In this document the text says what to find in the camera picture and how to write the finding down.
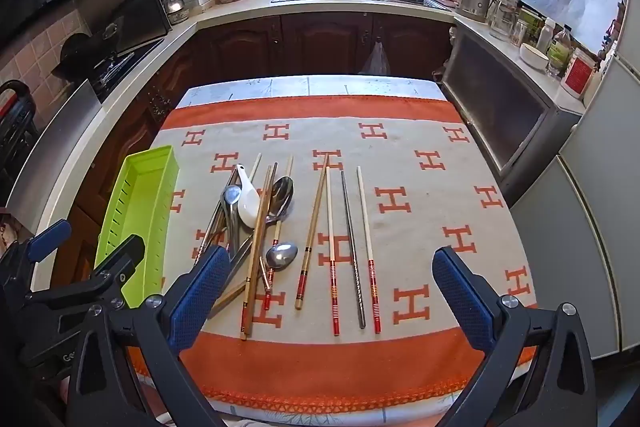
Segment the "brown bamboo chopstick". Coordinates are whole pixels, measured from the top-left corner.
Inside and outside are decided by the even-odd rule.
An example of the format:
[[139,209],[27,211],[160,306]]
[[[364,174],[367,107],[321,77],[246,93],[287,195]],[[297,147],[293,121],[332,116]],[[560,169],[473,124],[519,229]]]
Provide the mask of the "brown bamboo chopstick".
[[[274,173],[276,172],[278,165],[274,165],[271,168],[271,186],[274,187]],[[273,193],[273,188],[270,188],[270,192],[269,194],[271,195]],[[269,225],[272,225],[274,221],[277,220],[277,217],[272,217],[271,216],[271,200],[270,202],[268,202],[266,210],[262,213],[262,217],[265,218],[264,220],[264,225],[262,226],[262,228],[260,229],[260,231],[262,231],[262,236],[260,236],[260,240],[263,241],[266,237],[266,231],[267,228],[269,227]],[[208,314],[208,319],[212,319],[216,314],[218,314],[220,311],[222,311],[226,306],[229,306],[230,303],[232,303],[232,301],[236,298],[239,297],[241,295],[243,295],[245,293],[245,288],[247,288],[248,286],[250,286],[251,283],[255,283],[256,279],[257,279],[257,275],[260,274],[262,276],[262,279],[265,281],[266,280],[266,270],[264,268],[264,264],[265,262],[262,261],[262,256],[260,254],[255,254],[254,253],[254,238],[255,235],[250,236],[240,247],[239,252],[235,255],[235,257],[232,259],[231,261],[231,271],[230,274],[228,276],[228,281],[226,282],[226,284],[229,284],[232,280],[233,277],[235,276],[236,272],[239,271],[239,269],[242,268],[242,264],[244,263],[244,261],[246,259],[250,260],[250,262],[248,262],[248,267],[250,269],[254,270],[254,273],[252,275],[249,275],[248,277],[245,277],[244,280],[242,280],[242,282],[240,282],[239,284],[236,284],[235,286],[233,286],[231,289],[228,289],[228,291],[225,291],[217,300],[216,303],[213,305],[213,308],[210,310],[209,314]]]
[[[271,186],[271,168],[274,165],[278,165],[277,161],[275,161],[272,165],[267,168],[265,183],[262,186],[262,195],[260,195],[260,205],[258,210],[258,217],[256,227],[254,228],[255,235],[254,238],[254,253],[262,254],[262,246],[264,246],[264,241],[260,240],[260,236],[262,236],[262,231],[260,229],[264,225],[265,218],[262,217],[262,213],[266,210],[268,202],[270,202],[270,188]],[[254,273],[253,269],[247,267],[246,277],[252,275]],[[253,313],[255,306],[255,297],[256,297],[256,289],[258,284],[259,274],[257,275],[257,279],[255,283],[251,283],[250,286],[245,288],[245,293],[243,296],[242,302],[242,314],[241,314],[241,329],[240,329],[240,339],[247,340],[252,335],[252,327],[253,327]]]

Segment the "bamboo chopstick red band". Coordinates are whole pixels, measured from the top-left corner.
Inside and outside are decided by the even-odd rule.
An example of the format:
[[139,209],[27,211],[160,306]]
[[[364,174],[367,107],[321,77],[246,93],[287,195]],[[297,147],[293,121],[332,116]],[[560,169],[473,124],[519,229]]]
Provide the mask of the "bamboo chopstick red band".
[[309,227],[308,227],[308,232],[306,237],[303,263],[299,272],[296,298],[295,298],[296,311],[300,311],[301,309],[303,309],[310,259],[312,254],[312,248],[314,248],[314,234],[316,234],[320,204],[322,199],[322,191],[323,191],[324,184],[326,183],[326,168],[328,168],[328,165],[329,165],[329,157],[324,156],[324,161],[319,174],[319,181],[317,185],[316,194],[314,194],[314,205],[312,205],[311,217],[309,220]]

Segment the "white ceramic soup spoon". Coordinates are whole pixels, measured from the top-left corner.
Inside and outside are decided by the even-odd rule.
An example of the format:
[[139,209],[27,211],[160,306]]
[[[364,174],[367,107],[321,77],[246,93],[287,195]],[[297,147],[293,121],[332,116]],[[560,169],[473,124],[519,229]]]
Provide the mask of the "white ceramic soup spoon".
[[238,200],[238,213],[243,225],[246,225],[249,229],[254,229],[258,217],[260,196],[253,182],[250,181],[245,167],[241,164],[236,165],[236,172],[238,173],[241,189]]

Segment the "steel fork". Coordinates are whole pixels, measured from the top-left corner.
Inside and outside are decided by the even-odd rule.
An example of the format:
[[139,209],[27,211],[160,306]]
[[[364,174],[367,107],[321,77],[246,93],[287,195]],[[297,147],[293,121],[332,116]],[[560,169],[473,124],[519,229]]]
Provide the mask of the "steel fork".
[[224,184],[224,188],[222,189],[218,197],[217,204],[215,206],[212,217],[210,217],[207,228],[203,233],[203,237],[201,239],[200,245],[198,245],[198,248],[196,248],[195,257],[194,257],[195,261],[200,260],[201,254],[203,254],[204,251],[206,251],[206,248],[210,242],[210,238],[213,236],[213,234],[217,230],[218,221],[220,219],[220,214],[221,214],[221,197],[222,195],[224,195],[224,191],[226,191],[226,188],[231,184],[233,184],[235,181],[236,181],[236,171],[233,170],[229,176],[228,181],[226,182],[226,184]]

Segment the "large steel tablespoon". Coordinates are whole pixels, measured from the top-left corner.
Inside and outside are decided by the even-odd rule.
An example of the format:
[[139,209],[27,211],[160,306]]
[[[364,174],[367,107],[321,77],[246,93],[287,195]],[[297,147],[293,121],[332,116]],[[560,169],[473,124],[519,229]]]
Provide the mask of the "large steel tablespoon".
[[[269,210],[265,221],[266,227],[270,227],[270,225],[274,225],[276,222],[284,218],[288,212],[288,206],[292,202],[293,194],[294,182],[290,176],[282,176],[282,178],[274,182],[273,189],[271,191]],[[241,244],[239,252],[232,256],[231,271],[226,280],[227,284],[231,282],[235,273],[238,272],[240,265],[242,265],[244,259],[250,253],[252,245],[253,236],[250,235]]]

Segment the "stainless steel chopstick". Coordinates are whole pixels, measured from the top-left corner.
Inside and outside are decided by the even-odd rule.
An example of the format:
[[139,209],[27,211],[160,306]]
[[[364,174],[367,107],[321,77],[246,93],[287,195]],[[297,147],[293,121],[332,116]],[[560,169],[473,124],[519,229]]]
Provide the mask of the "stainless steel chopstick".
[[341,186],[343,191],[350,262],[352,262],[352,278],[354,279],[358,325],[359,328],[363,331],[363,329],[366,328],[366,316],[364,315],[363,295],[355,241],[355,230],[354,225],[352,224],[352,212],[350,211],[348,187],[344,170],[341,170]]

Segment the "small steel spoon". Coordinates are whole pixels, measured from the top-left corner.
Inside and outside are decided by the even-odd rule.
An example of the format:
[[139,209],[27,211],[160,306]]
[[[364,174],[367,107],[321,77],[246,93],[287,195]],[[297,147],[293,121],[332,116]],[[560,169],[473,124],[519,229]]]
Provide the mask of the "small steel spoon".
[[272,245],[265,256],[259,257],[260,275],[267,294],[271,291],[270,272],[286,269],[296,258],[298,248],[293,243],[277,243]]

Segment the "large steel ladle spoon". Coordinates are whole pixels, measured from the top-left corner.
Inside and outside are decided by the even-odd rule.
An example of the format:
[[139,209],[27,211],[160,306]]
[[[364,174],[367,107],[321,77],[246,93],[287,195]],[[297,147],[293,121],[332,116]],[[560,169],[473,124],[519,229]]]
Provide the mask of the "large steel ladle spoon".
[[238,253],[240,247],[240,217],[238,204],[241,197],[241,187],[231,184],[224,189],[221,195],[221,207],[224,210],[228,233],[228,251],[231,259]]

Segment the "green plastic utensil tray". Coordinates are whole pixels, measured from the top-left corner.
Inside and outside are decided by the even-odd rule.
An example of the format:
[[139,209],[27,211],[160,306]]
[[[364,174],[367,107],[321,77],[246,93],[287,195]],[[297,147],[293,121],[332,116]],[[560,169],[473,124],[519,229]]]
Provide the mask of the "green plastic utensil tray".
[[99,234],[100,263],[129,235],[142,238],[144,255],[122,288],[136,307],[162,289],[168,220],[179,166],[170,145],[127,156],[120,167]]

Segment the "dark wooden chopstick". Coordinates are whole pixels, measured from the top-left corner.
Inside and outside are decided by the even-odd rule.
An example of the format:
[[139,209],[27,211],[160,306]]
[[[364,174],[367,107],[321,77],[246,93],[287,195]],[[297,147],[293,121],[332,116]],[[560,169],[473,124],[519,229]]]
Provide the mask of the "dark wooden chopstick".
[[[255,174],[257,172],[257,169],[260,165],[261,160],[262,160],[262,153],[259,153],[254,161],[252,169],[250,169],[250,174],[248,175],[248,177],[250,178],[250,181],[254,181]],[[207,229],[204,233],[201,244],[200,246],[198,246],[198,249],[196,250],[196,254],[194,257],[195,260],[200,259],[201,254],[203,254],[204,251],[206,251],[207,245],[212,240],[213,235],[216,233],[216,228],[218,227],[217,221],[219,219],[220,212],[221,212],[221,203],[218,202],[212,214],[212,217],[209,220],[209,224],[207,225]]]

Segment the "pale chopstick red striped end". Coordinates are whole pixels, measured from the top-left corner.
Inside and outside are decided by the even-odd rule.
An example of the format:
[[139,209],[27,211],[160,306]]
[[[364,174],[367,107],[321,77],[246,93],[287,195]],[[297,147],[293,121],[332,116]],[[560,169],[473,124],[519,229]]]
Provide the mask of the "pale chopstick red striped end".
[[[292,169],[293,169],[293,162],[294,162],[294,155],[291,155],[288,158],[288,165],[286,166],[285,176],[291,176]],[[276,245],[279,244],[281,229],[282,229],[282,221],[278,221],[276,223],[276,228],[274,229],[272,246],[276,246]],[[268,277],[267,280],[268,280],[268,282],[270,283],[270,285],[272,287],[273,277],[274,277],[274,270],[271,268],[271,265],[269,265],[269,271],[267,272],[267,277]],[[272,289],[268,289],[268,291],[266,291],[264,304],[262,305],[262,309],[264,311],[268,311],[270,309],[271,296],[272,296]]]

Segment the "black round pan rack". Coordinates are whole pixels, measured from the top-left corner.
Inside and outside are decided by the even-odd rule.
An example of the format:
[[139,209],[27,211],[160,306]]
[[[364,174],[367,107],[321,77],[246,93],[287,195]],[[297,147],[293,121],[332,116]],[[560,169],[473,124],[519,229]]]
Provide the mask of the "black round pan rack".
[[18,174],[39,138],[35,126],[36,103],[29,87],[21,80],[3,83],[1,93],[10,101],[1,109],[1,193],[11,192]]

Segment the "orange beige H-pattern cloth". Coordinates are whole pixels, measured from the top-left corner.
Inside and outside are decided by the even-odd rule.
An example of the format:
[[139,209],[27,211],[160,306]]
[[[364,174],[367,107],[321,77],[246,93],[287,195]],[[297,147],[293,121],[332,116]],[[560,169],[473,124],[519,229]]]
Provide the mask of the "orange beige H-pattern cloth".
[[[255,298],[252,335],[240,339],[242,300],[208,320],[182,361],[215,407],[293,424],[386,424],[442,413],[480,364],[433,279],[434,252],[454,251],[499,294],[536,301],[511,213],[451,104],[377,95],[296,96],[175,109],[157,143],[179,166],[170,207],[165,284],[194,265],[207,222],[236,165],[265,179],[294,155],[294,195],[280,239],[292,265]],[[340,335],[332,329],[326,184],[303,309],[295,310],[324,156],[331,168]],[[380,335],[372,317],[356,167],[369,213]],[[341,186],[345,171],[366,328],[359,328]]]

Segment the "red label container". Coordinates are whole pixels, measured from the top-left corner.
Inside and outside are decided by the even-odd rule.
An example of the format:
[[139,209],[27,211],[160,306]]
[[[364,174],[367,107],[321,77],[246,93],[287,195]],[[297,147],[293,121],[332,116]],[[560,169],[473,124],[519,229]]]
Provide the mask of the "red label container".
[[574,49],[561,80],[561,87],[573,98],[580,100],[596,68],[596,61],[582,49]]

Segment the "white bowl on counter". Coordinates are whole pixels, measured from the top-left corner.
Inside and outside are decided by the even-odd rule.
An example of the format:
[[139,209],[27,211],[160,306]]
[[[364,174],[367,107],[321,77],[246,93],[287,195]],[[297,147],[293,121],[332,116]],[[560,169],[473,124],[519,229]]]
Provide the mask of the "white bowl on counter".
[[520,54],[520,59],[526,65],[541,72],[545,70],[549,64],[549,57],[528,43],[521,44],[518,54]]

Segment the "white plastic bag on cabinet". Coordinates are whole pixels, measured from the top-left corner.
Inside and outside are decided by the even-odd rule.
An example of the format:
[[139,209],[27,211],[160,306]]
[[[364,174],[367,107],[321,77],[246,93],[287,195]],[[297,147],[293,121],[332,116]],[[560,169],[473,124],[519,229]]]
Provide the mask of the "white plastic bag on cabinet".
[[374,44],[371,54],[360,70],[360,74],[368,76],[390,75],[390,62],[380,40]]

